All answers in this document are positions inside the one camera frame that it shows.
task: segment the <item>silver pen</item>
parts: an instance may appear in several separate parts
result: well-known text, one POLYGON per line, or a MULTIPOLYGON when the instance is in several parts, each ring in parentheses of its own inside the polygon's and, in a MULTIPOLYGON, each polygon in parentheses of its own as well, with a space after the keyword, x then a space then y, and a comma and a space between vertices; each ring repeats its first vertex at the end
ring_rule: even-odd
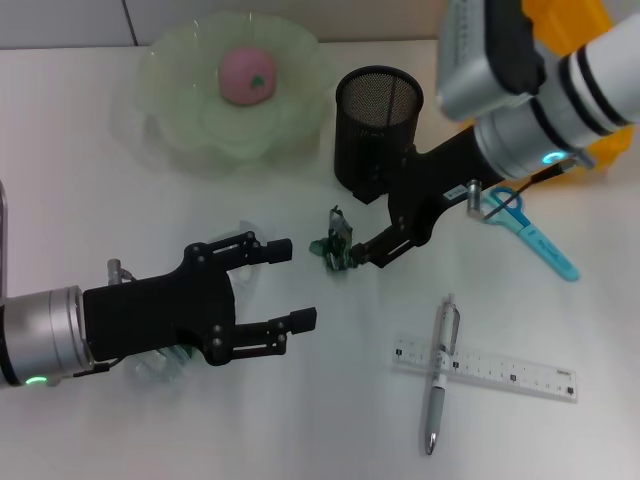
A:
POLYGON ((451 356, 455 350, 460 325, 460 313, 453 303, 453 294, 444 300, 441 309, 440 329, 438 334, 437 354, 435 358, 436 370, 433 374, 431 392, 429 393, 429 406, 427 409, 427 423, 425 428, 425 445, 427 455, 433 453, 438 437, 440 436, 440 421, 444 407, 444 391, 447 386, 445 373, 449 369, 451 356))

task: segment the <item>blue scissors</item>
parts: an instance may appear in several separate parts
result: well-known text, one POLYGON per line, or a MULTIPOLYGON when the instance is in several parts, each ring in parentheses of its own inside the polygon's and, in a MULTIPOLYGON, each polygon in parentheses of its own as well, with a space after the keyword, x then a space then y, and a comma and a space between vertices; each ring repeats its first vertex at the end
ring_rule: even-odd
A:
MULTIPOLYGON (((504 199, 513 195, 514 190, 506 187, 493 188, 489 194, 483 194, 482 203, 491 210, 502 205, 504 199)), ((518 235, 534 252, 553 268, 558 275, 568 282, 576 281, 580 277, 578 269, 564 256, 564 254, 522 213, 524 202, 518 195, 509 205, 485 220, 491 225, 502 225, 518 235)))

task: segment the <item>pen holder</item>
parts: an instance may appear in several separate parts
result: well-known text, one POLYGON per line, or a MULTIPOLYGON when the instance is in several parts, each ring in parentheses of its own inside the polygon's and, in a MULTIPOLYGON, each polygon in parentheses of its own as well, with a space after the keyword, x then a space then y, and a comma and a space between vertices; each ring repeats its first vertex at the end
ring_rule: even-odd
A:
POLYGON ((354 70, 336 90, 334 172, 365 204, 388 192, 387 174, 413 144, 424 103, 422 89, 392 67, 354 70))

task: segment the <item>ruler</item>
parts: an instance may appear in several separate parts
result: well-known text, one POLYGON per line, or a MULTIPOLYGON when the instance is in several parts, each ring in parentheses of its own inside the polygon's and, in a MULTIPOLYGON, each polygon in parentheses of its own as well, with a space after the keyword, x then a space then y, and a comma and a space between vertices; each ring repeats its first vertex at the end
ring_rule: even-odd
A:
POLYGON ((450 380, 482 387, 570 403, 578 401, 576 373, 567 368, 540 365, 456 345, 449 368, 445 370, 432 354, 431 345, 428 339, 399 334, 393 345, 393 361, 401 367, 425 373, 443 373, 450 380))

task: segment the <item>white table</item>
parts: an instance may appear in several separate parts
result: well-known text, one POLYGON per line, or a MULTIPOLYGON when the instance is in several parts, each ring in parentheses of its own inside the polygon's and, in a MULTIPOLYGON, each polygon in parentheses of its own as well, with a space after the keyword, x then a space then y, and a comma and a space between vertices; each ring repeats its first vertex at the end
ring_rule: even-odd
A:
MULTIPOLYGON (((339 78, 388 64, 420 81, 421 151, 456 131, 431 101, 435 42, 323 49, 339 78)), ((132 106, 141 53, 0 52, 9 294, 103 285, 114 256, 138 277, 162 274, 190 242, 247 219, 291 238, 294 260, 262 270, 246 320, 316 306, 317 329, 292 337, 283 357, 195 361, 177 395, 132 388, 126 365, 3 391, 3 479, 638 478, 640 144, 604 180, 526 195, 529 217, 580 268, 578 283, 506 230, 467 219, 464 206, 384 270, 330 276, 307 247, 331 207, 345 210, 358 241, 389 223, 384 200, 366 207, 333 176, 333 116, 318 148, 294 161, 233 170, 173 158, 132 106), (400 330, 430 335, 448 292, 461 343, 575 369, 578 404, 452 384, 440 442, 423 456, 425 379, 393 372, 389 353, 400 330)))

